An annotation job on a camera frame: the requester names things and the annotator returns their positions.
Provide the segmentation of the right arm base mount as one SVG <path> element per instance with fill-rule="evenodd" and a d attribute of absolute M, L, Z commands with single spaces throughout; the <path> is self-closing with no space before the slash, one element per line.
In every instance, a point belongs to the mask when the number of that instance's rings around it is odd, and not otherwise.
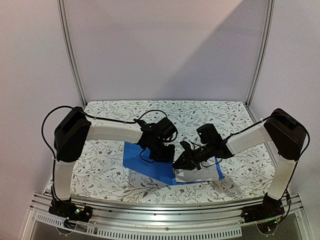
<path fill-rule="evenodd" d="M 240 217 L 244 219 L 245 223 L 256 222 L 256 227 L 261 234 L 273 235 L 278 225 L 284 221 L 291 210 L 290 196 L 286 198 L 286 203 L 287 211 L 285 211 L 281 199 L 275 200 L 265 195 L 262 203 L 243 207 Z"/>

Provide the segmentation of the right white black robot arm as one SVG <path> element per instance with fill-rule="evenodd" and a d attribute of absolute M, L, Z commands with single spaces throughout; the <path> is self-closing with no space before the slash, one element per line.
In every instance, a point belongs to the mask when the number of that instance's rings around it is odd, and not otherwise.
<path fill-rule="evenodd" d="M 278 161 L 263 200 L 265 204 L 275 204 L 283 197 L 298 161 L 311 141 L 306 127 L 281 108 L 275 109 L 270 116 L 226 138 L 222 138 L 212 123 L 206 123 L 196 131 L 202 145 L 191 148 L 189 143 L 181 141 L 183 152 L 173 162 L 173 169 L 199 170 L 201 163 L 212 157 L 226 160 L 257 145 L 269 142 L 274 144 Z"/>

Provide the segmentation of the blue folder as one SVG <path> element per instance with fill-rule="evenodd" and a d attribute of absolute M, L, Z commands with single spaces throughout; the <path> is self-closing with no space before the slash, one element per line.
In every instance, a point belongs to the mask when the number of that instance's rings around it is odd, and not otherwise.
<path fill-rule="evenodd" d="M 205 182 L 176 183 L 176 180 L 173 174 L 173 167 L 171 163 L 146 162 L 140 158 L 141 151 L 142 151 L 142 148 L 139 145 L 126 142 L 124 144 L 123 166 L 171 186 L 205 183 Z M 149 156 L 149 153 L 150 151 L 147 149 L 142 154 L 142 156 L 147 159 Z M 219 166 L 221 170 L 221 167 L 220 167 L 220 164 L 218 163 L 217 158 L 211 158 L 209 160 L 209 163 L 205 163 L 204 166 L 202 166 L 201 168 L 208 168 L 214 165 Z"/>

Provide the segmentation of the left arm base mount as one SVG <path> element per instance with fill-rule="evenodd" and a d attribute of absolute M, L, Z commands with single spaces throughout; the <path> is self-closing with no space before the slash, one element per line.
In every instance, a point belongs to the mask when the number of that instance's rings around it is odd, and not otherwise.
<path fill-rule="evenodd" d="M 93 208 L 70 200 L 60 201 L 53 199 L 48 212 L 52 215 L 64 218 L 63 227 L 74 230 L 77 222 L 88 223 L 93 215 Z"/>

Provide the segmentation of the hand drawn sketch paper sheet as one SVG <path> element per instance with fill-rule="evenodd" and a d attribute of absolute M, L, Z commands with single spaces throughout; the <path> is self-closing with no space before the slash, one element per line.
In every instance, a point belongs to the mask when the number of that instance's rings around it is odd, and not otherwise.
<path fill-rule="evenodd" d="M 210 182 L 223 180 L 224 175 L 219 165 L 213 165 L 210 167 L 202 167 L 200 170 L 181 170 L 175 177 L 177 184 L 196 183 L 196 182 Z"/>

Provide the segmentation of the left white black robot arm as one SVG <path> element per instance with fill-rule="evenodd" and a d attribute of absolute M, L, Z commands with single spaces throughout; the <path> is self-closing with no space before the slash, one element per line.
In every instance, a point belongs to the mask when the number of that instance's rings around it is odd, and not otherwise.
<path fill-rule="evenodd" d="M 149 149 L 149 158 L 155 162 L 172 163 L 177 136 L 174 124 L 164 117 L 156 123 L 142 119 L 132 122 L 95 117 L 73 107 L 54 130 L 55 160 L 52 171 L 52 194 L 58 201 L 68 201 L 75 162 L 80 158 L 86 141 L 121 141 Z"/>

